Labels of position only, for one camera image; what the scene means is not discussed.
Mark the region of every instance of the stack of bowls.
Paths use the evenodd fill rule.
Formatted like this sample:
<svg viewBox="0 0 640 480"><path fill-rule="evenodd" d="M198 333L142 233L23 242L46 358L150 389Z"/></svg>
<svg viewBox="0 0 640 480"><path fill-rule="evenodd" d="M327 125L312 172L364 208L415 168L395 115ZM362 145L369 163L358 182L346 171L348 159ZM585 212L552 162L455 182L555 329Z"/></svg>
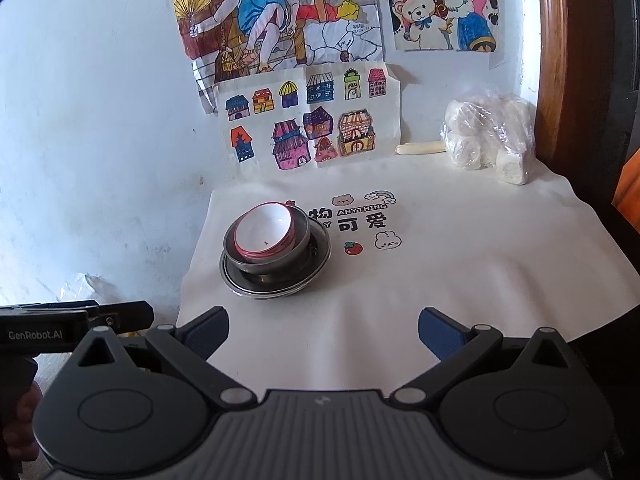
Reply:
<svg viewBox="0 0 640 480"><path fill-rule="evenodd" d="M324 226L295 206L260 204L226 231L220 273L240 296L288 296L306 286L330 255Z"/></svg>

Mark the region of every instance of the triangular hole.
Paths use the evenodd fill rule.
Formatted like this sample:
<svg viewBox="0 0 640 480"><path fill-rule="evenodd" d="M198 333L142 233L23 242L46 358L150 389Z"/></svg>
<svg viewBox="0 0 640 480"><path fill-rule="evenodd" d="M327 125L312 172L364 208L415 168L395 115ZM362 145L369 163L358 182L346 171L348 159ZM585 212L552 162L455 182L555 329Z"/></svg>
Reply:
<svg viewBox="0 0 640 480"><path fill-rule="evenodd" d="M533 356L532 362L537 365L553 366L555 368L568 368L564 357L558 347L548 339L545 339Z"/></svg>
<svg viewBox="0 0 640 480"><path fill-rule="evenodd" d="M79 366L107 365L115 362L107 343L102 338L96 338L85 352Z"/></svg>

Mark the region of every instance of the yellow dome roof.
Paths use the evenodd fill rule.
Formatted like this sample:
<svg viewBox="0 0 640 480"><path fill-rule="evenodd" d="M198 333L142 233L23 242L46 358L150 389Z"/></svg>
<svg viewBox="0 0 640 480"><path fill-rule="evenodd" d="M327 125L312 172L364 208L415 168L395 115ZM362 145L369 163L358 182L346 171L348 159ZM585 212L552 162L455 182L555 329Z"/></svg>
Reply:
<svg viewBox="0 0 640 480"><path fill-rule="evenodd" d="M293 94L293 92L297 92L298 87L293 81L287 81L280 87L280 95L289 95Z"/></svg>

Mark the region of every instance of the blue tank top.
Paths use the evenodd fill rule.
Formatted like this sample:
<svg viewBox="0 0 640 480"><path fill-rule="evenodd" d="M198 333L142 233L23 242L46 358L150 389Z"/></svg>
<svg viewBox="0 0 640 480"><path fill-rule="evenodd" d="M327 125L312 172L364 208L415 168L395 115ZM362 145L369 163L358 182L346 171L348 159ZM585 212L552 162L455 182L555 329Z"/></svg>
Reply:
<svg viewBox="0 0 640 480"><path fill-rule="evenodd" d="M287 12L286 0L240 0L238 25L243 34L249 34L260 14L268 4L279 4Z"/></svg>

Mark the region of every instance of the teddy bear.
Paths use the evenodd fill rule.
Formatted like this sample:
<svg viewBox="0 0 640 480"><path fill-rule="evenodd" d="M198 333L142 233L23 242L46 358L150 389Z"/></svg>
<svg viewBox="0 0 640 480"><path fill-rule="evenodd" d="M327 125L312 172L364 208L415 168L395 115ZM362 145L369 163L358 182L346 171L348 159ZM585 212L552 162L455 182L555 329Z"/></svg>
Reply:
<svg viewBox="0 0 640 480"><path fill-rule="evenodd" d="M407 28L404 38L417 43L419 50L449 50L450 23L436 16L433 0L406 0L396 2L394 10L404 18Z"/></svg>

